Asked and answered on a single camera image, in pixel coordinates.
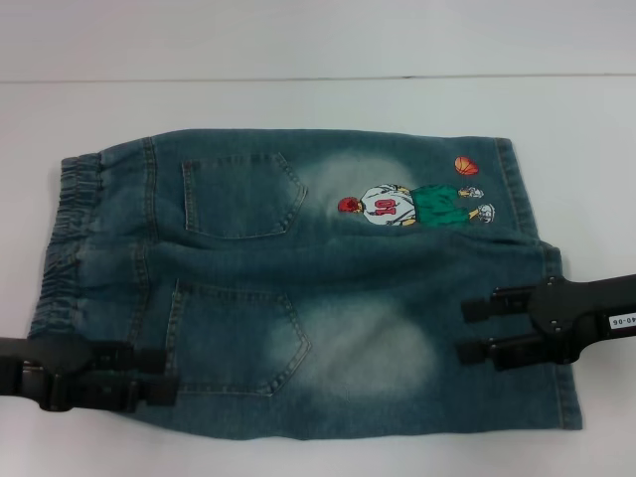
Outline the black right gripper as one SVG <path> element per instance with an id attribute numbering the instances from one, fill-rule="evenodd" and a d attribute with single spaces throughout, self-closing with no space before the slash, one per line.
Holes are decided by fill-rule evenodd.
<path id="1" fill-rule="evenodd" d="M 543 362 L 565 365 L 578 360 L 582 350 L 592 344 L 633 337 L 635 276 L 590 282 L 550 277 L 536 289 L 496 288 L 488 298 L 461 302 L 465 321 L 528 311 L 539 335 L 459 342 L 459 362 L 473 366 L 490 361 L 497 371 Z"/>

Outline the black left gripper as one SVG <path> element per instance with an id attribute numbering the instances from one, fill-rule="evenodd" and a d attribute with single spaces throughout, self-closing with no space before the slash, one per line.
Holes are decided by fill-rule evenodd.
<path id="1" fill-rule="evenodd" d="M 1 396 L 28 398 L 40 409 L 64 412 L 72 408 L 70 386 L 92 361 L 96 370 L 163 374 L 167 353 L 135 349 L 129 345 L 98 345 L 71 334 L 37 339 L 1 339 Z M 136 410 L 149 406 L 174 406 L 177 380 L 141 380 L 97 377 L 83 385 L 83 406 L 101 410 Z"/>

